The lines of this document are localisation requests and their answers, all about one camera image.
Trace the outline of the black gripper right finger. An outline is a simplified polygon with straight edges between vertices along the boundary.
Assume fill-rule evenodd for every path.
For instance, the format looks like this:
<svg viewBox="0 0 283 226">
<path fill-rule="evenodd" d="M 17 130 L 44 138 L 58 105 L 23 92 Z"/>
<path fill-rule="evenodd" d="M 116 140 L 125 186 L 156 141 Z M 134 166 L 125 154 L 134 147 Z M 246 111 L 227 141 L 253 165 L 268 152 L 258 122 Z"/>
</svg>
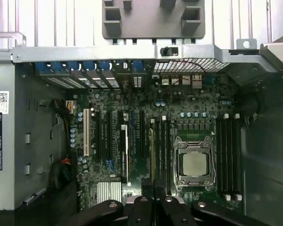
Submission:
<svg viewBox="0 0 283 226">
<path fill-rule="evenodd" d="M 245 216 L 213 202 L 199 201 L 190 207 L 176 196 L 165 192 L 165 182 L 155 181 L 157 224 L 159 226 L 265 226 L 254 218 Z"/>
</svg>

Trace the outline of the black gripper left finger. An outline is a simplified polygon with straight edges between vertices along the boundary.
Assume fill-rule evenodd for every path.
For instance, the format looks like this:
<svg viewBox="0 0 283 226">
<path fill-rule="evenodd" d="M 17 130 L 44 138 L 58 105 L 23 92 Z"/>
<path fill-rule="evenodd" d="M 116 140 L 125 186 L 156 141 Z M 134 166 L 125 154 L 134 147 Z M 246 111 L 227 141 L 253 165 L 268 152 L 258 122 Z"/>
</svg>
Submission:
<svg viewBox="0 0 283 226">
<path fill-rule="evenodd" d="M 103 201 L 72 216 L 69 226 L 151 226 L 154 221 L 154 179 L 141 182 L 141 195 L 131 196 L 125 205 L 117 200 Z"/>
</svg>

